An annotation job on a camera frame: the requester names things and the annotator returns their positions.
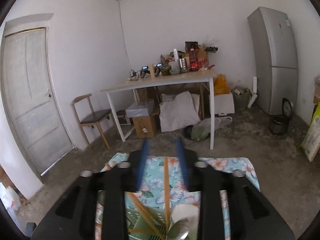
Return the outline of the wooden chopstick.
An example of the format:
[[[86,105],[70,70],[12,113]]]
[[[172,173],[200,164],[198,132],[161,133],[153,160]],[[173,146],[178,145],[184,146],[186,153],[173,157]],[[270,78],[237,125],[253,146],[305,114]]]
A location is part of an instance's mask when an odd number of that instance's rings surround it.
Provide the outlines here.
[[[153,222],[157,222],[160,225],[163,223],[159,220],[159,218],[147,207],[145,206],[134,193],[127,192],[126,193],[131,201],[134,203],[135,207],[140,211],[140,214],[143,216],[145,221],[149,224],[149,226],[153,225]]]
[[[164,157],[164,204],[165,204],[165,224],[166,231],[170,227],[170,185],[169,185],[169,165],[168,158]]]

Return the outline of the white plastic bag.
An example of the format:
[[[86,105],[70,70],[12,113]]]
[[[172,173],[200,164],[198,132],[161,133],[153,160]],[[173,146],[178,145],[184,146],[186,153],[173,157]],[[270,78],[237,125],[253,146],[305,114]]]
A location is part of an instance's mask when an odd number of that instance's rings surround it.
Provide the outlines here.
[[[214,120],[214,130],[220,129],[231,124],[233,118],[231,116],[216,117]],[[191,139],[195,141],[202,141],[207,139],[211,133],[211,118],[206,118],[199,124],[192,127]]]

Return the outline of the brown cardboard box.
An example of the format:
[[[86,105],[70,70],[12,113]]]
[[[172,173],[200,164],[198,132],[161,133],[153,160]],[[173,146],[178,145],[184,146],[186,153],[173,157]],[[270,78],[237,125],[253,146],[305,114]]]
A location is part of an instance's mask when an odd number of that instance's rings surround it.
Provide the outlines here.
[[[157,126],[154,115],[134,117],[132,120],[139,139],[148,139],[156,136]]]

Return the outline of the white sack under desk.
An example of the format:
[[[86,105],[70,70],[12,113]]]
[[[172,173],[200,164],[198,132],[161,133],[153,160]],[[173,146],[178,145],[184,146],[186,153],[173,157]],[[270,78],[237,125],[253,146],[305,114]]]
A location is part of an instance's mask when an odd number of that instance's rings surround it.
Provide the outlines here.
[[[159,114],[161,132],[172,132],[198,124],[201,121],[199,110],[198,94],[189,91],[177,95],[162,94]]]

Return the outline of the floral blue tablecloth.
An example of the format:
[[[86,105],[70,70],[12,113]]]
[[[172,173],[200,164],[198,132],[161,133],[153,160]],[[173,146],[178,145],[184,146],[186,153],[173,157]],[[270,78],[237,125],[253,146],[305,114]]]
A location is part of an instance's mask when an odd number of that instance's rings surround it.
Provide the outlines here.
[[[107,171],[118,163],[127,161],[128,153],[116,153],[101,172]],[[260,185],[254,167],[248,158],[200,158],[218,171],[232,173],[235,170],[244,172],[249,181],[260,191]],[[179,161],[176,157],[167,157],[170,187],[170,209],[178,204],[188,204],[200,207],[200,193],[188,193],[182,179]],[[134,193],[142,204],[148,207],[164,210],[164,157],[148,156],[140,190]],[[229,209],[226,191],[220,191],[225,227],[225,239],[231,239],[229,226]],[[129,196],[125,196],[126,208],[137,210]],[[101,204],[97,204],[95,217],[95,239],[101,239],[101,225],[103,219]]]

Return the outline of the white cardboard box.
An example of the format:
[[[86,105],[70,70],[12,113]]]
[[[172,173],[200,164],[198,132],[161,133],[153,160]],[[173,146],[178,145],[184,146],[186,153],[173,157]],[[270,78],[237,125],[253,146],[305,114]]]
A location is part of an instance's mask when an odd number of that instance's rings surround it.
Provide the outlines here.
[[[232,93],[214,96],[215,115],[226,116],[235,113]]]

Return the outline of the mint green utensil basket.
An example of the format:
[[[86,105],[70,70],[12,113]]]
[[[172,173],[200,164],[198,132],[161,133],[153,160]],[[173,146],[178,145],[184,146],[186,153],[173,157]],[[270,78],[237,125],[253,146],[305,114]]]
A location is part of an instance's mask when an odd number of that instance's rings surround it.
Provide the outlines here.
[[[127,221],[129,222],[127,226],[129,239],[167,239],[168,231],[166,231],[165,210],[153,207],[148,208],[159,218],[163,225],[153,222],[153,225],[149,226],[136,207],[135,209],[127,208],[126,215]]]

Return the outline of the wooden chair black seat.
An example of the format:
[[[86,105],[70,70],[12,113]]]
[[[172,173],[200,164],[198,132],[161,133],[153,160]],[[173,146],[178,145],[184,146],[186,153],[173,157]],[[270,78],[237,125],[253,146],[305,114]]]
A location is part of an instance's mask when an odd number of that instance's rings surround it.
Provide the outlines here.
[[[106,139],[106,137],[104,135],[104,132],[103,132],[103,129],[102,129],[100,123],[102,121],[104,121],[105,119],[108,119],[108,120],[112,119],[112,121],[115,122],[112,111],[111,111],[111,109],[103,109],[103,110],[95,111],[93,108],[92,102],[91,102],[91,96],[92,96],[92,94],[85,94],[85,95],[78,96],[71,103],[73,112],[74,112],[76,120],[78,122],[78,126],[79,126],[81,134],[84,137],[85,142],[87,143],[87,146],[89,148],[91,148],[91,143],[89,142],[88,137],[87,137],[86,133],[84,132],[84,127],[87,126],[87,127],[94,128],[96,126],[98,128],[99,134],[102,137],[106,147],[108,149],[110,149],[111,147],[108,143],[108,140]],[[75,105],[82,100],[87,100],[89,108],[91,110],[91,114],[86,116],[84,119],[80,120]]]

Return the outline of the yellow plastic bag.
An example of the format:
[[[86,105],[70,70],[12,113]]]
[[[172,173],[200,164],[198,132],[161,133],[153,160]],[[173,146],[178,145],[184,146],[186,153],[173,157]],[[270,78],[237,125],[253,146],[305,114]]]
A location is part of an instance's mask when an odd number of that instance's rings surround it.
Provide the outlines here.
[[[213,82],[214,85],[214,95],[229,94],[230,88],[227,84],[226,77],[223,74],[219,74]]]

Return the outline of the metal cup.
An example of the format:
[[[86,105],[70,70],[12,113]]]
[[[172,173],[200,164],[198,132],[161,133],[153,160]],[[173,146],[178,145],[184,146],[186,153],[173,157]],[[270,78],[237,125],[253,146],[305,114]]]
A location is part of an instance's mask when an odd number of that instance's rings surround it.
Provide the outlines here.
[[[188,71],[188,65],[185,58],[179,59],[179,67],[181,72],[187,72]]]

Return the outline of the cola bottle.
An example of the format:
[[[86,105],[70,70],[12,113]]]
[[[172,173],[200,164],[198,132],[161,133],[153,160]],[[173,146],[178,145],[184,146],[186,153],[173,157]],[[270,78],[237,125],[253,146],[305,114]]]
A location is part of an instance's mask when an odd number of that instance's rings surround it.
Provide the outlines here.
[[[190,71],[197,71],[197,53],[193,47],[191,47],[189,51],[189,65]]]

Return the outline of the black rice cooker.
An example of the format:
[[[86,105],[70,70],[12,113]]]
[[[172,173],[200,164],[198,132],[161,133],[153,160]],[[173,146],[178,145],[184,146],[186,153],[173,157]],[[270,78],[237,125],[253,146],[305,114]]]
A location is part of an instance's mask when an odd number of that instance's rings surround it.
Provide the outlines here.
[[[289,128],[289,123],[293,117],[293,103],[286,99],[282,99],[282,114],[275,115],[270,118],[269,130],[276,135],[285,134]]]

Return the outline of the silver refrigerator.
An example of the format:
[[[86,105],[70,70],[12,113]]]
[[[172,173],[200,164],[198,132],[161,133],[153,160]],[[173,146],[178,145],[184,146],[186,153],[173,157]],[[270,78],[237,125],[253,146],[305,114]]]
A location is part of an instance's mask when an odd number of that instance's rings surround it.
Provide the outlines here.
[[[287,14],[259,7],[248,16],[255,54],[257,104],[268,115],[282,113],[282,100],[296,103],[298,60]]]

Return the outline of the rice bag yellow green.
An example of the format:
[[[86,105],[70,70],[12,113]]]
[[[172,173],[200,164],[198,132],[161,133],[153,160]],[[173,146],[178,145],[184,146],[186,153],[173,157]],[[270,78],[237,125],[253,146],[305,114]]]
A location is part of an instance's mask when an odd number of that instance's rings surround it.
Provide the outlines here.
[[[320,145],[320,123],[319,123],[319,103],[312,116],[311,124],[304,138],[301,148],[309,162],[312,162],[319,152]]]

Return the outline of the white wooden door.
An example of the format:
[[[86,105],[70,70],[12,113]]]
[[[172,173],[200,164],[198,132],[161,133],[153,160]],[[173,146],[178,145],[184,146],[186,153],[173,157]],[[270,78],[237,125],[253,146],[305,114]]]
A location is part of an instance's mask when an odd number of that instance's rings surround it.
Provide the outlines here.
[[[6,36],[2,60],[8,115],[39,175],[73,147],[52,92],[46,37],[45,28]]]

